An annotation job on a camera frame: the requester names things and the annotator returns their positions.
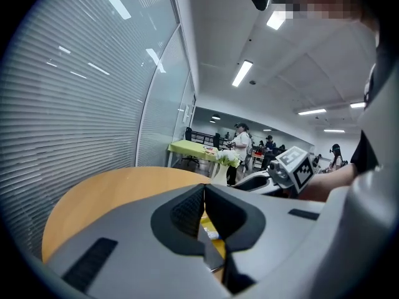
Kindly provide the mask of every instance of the person's arm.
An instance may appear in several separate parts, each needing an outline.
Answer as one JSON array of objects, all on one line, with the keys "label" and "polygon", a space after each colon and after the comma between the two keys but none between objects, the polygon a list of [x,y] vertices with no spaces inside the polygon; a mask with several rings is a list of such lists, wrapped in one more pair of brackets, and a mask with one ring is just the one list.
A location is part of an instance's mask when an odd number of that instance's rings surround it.
[{"label": "person's arm", "polygon": [[298,199],[325,202],[330,191],[337,187],[351,185],[356,176],[357,169],[354,164],[348,164],[332,173],[316,174],[299,194]]}]

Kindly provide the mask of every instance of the round table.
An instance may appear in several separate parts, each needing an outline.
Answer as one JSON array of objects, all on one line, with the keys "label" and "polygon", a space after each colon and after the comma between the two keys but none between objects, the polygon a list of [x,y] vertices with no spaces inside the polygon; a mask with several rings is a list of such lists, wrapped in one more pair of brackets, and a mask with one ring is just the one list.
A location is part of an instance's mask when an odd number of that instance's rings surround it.
[{"label": "round table", "polygon": [[210,178],[200,174],[163,167],[115,169],[88,178],[62,196],[52,210],[43,233],[43,262],[66,240],[118,206],[209,182]]}]

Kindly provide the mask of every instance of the dark hair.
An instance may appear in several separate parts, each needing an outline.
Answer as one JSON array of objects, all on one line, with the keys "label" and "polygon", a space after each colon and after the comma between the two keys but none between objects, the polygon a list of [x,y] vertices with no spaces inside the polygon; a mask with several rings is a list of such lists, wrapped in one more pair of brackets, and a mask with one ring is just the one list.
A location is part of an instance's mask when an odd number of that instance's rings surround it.
[{"label": "dark hair", "polygon": [[235,124],[235,127],[236,127],[236,128],[242,127],[242,128],[244,128],[245,131],[248,131],[248,130],[249,130],[248,125],[245,124],[245,123],[237,123],[237,124]]},{"label": "dark hair", "polygon": [[334,144],[332,146],[332,152],[334,154],[334,161],[332,162],[332,166],[335,165],[335,162],[337,161],[338,156],[341,157],[341,161],[344,161],[344,159],[342,158],[342,155],[341,155],[341,149],[338,144]]}]

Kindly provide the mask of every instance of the ceiling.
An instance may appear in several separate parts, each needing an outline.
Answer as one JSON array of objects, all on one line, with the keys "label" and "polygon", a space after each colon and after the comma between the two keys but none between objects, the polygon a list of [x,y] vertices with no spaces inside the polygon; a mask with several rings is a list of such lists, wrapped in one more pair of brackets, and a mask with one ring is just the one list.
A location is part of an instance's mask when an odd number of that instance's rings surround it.
[{"label": "ceiling", "polygon": [[[375,58],[375,38],[357,22],[316,19],[295,13],[279,30],[266,25],[275,6],[259,12],[251,0],[192,0],[200,95],[229,93],[269,97],[296,114],[326,108],[319,116],[298,116],[316,130],[359,131],[365,81]],[[242,62],[254,63],[231,95]]]}]

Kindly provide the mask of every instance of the cap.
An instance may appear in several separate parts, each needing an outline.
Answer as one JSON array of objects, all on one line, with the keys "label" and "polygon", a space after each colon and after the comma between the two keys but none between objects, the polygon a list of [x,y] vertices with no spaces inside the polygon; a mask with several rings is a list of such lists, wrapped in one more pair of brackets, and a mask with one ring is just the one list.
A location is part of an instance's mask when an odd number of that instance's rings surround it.
[{"label": "cap", "polygon": [[245,124],[245,123],[237,123],[237,124],[235,124],[235,127],[236,127],[236,128],[239,128],[239,127],[241,127],[241,126],[244,128],[244,130],[246,130],[246,131],[249,130],[248,125]]}]

